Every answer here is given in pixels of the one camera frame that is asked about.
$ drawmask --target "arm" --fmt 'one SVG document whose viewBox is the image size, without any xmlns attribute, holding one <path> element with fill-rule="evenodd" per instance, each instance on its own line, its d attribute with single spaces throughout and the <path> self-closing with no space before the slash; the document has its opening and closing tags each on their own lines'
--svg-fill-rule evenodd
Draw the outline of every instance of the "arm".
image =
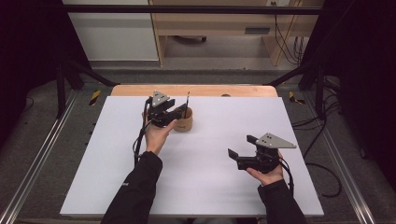
<svg viewBox="0 0 396 224">
<path fill-rule="evenodd" d="M 281 165 L 268 174 L 262 174 L 252 168 L 247 168 L 247 172 L 262 183 L 258 191 L 267 210 L 268 224 L 306 223 L 303 212 L 283 179 Z"/>
<path fill-rule="evenodd" d="M 136 167 L 128 174 L 110 206 L 102 223 L 147 223 L 149 210 L 155 197 L 157 180 L 163 168 L 158 157 L 169 132 L 175 127 L 174 120 L 165 128 L 150 125 L 144 152 Z"/>
</svg>

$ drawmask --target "black sleeve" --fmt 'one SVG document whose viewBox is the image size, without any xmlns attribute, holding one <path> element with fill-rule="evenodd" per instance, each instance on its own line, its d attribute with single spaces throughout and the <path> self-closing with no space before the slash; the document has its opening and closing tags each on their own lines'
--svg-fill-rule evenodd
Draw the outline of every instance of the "black sleeve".
<svg viewBox="0 0 396 224">
<path fill-rule="evenodd" d="M 268 224 L 306 223 L 305 216 L 292 197 L 285 180 L 258 188 L 267 209 Z"/>
<path fill-rule="evenodd" d="M 144 152 L 107 208 L 102 223 L 147 223 L 162 169 L 163 162 L 157 155 Z"/>
</svg>

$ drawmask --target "white table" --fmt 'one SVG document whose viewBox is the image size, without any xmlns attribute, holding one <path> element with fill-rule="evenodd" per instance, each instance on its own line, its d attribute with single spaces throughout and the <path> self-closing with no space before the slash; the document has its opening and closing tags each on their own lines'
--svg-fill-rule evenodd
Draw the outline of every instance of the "white table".
<svg viewBox="0 0 396 224">
<path fill-rule="evenodd" d="M 141 128 L 148 97 L 109 96 L 87 146 L 61 214 L 101 217 L 134 167 L 132 145 Z M 173 97 L 182 105 L 186 97 Z M 163 172 L 150 213 L 162 217 L 261 217 L 259 182 L 237 170 L 228 157 L 254 156 L 247 134 L 275 134 L 298 146 L 282 99 L 278 97 L 191 96 L 193 126 L 171 132 L 160 158 Z M 294 198 L 303 213 L 323 216 L 300 149 L 280 149 L 294 178 Z"/>
</svg>

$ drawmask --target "white cabinet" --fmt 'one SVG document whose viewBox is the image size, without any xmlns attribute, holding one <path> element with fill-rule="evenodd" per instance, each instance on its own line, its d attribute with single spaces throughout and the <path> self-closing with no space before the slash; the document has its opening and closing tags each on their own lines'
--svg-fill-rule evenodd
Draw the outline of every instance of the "white cabinet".
<svg viewBox="0 0 396 224">
<path fill-rule="evenodd" d="M 148 5 L 147 0 L 63 0 L 70 5 Z M 150 14 L 69 13 L 90 61 L 158 61 Z"/>
</svg>

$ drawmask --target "brown cup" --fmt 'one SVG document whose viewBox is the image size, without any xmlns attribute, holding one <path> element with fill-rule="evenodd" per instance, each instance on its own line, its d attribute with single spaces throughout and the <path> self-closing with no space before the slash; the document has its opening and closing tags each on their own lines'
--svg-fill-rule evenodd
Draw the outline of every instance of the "brown cup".
<svg viewBox="0 0 396 224">
<path fill-rule="evenodd" d="M 179 133 L 188 132 L 192 128 L 192 109 L 187 107 L 187 115 L 183 111 L 181 119 L 178 119 L 174 130 Z"/>
</svg>

